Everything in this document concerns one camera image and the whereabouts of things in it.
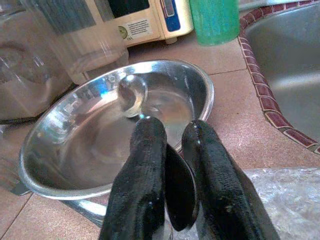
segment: gloved finger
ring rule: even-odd
[[[130,156],[112,185],[100,240],[162,238],[166,146],[166,131],[158,119],[138,121]]]
[[[199,239],[279,239],[253,184],[212,127],[201,120],[191,122],[182,137],[182,150],[195,170]]]

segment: countertop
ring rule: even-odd
[[[188,61],[210,75],[215,100],[207,121],[241,168],[320,166],[320,155],[295,143],[265,119],[237,38],[219,46],[200,46],[192,32],[172,45],[157,41],[129,49],[131,63],[155,59]],[[15,146],[23,141],[11,139]],[[18,159],[19,149],[6,151]],[[15,196],[0,187],[0,206],[1,240],[98,239],[97,226],[57,200],[35,194]]]

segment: sticker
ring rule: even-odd
[[[142,38],[153,33],[149,20],[146,18],[125,23],[118,26],[118,28],[122,38],[127,41]]]

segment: metal bowl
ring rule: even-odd
[[[140,62],[108,72],[66,95],[48,110],[25,139],[19,175],[33,192],[77,200],[110,192],[129,156],[136,120],[121,111],[118,83],[127,75],[144,79],[148,97],[142,113],[160,119],[167,141],[179,151],[186,125],[206,120],[214,86],[197,66],[184,61]]]

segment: red tile edging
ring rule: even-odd
[[[256,57],[245,33],[245,29],[248,26],[254,24],[256,21],[265,16],[314,3],[320,3],[320,0],[290,2],[285,4],[259,7],[240,18],[240,33],[238,40],[265,118],[288,138],[320,155],[320,144],[297,129],[294,129],[294,127],[282,115],[272,90],[269,88],[267,80],[260,72],[259,64],[257,63]]]

